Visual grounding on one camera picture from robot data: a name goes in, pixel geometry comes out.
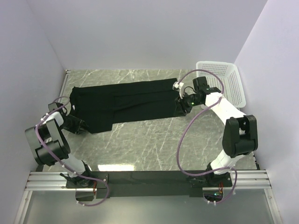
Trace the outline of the black t shirt blue logo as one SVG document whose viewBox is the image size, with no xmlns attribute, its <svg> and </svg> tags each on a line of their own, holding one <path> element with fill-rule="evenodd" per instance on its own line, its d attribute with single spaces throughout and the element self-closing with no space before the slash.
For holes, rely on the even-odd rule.
<svg viewBox="0 0 299 224">
<path fill-rule="evenodd" d="M 71 112 L 83 120 L 89 133 L 112 130 L 113 124 L 172 118 L 176 78 L 91 87 L 74 87 L 70 94 Z"/>
</svg>

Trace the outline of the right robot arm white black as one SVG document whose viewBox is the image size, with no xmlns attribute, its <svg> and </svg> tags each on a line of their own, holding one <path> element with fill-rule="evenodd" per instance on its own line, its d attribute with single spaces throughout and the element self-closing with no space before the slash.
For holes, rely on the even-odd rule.
<svg viewBox="0 0 299 224">
<path fill-rule="evenodd" d="M 198 174 L 205 175 L 208 185 L 216 186 L 221 181 L 221 175 L 232 170 L 241 158 L 257 150 L 257 120 L 255 116 L 246 115 L 233 106 L 224 97 L 223 87 L 210 87 L 206 77 L 193 80 L 193 94 L 185 93 L 185 87 L 180 82 L 175 82 L 173 89 L 179 92 L 175 99 L 176 115 L 186 115 L 193 107 L 205 105 L 205 110 L 212 110 L 225 126 L 221 152 L 208 164 L 205 172 Z"/>
</svg>

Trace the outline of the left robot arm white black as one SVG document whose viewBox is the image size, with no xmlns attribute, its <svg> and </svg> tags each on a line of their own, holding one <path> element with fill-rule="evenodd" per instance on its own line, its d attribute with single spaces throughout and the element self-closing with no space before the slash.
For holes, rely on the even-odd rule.
<svg viewBox="0 0 299 224">
<path fill-rule="evenodd" d="M 58 102 L 48 105 L 51 115 L 43 119 L 43 123 L 38 128 L 38 133 L 50 151 L 62 161 L 62 167 L 69 167 L 72 170 L 66 170 L 67 175 L 61 174 L 61 176 L 76 187 L 87 188 L 93 185 L 93 175 L 87 164 L 71 154 L 70 146 L 62 133 L 62 129 L 73 127 L 76 122 L 66 115 L 66 112 L 61 108 L 62 106 L 63 104 Z M 35 129 L 34 126 L 26 129 L 25 136 L 37 164 L 49 167 L 59 164 L 40 143 Z"/>
</svg>

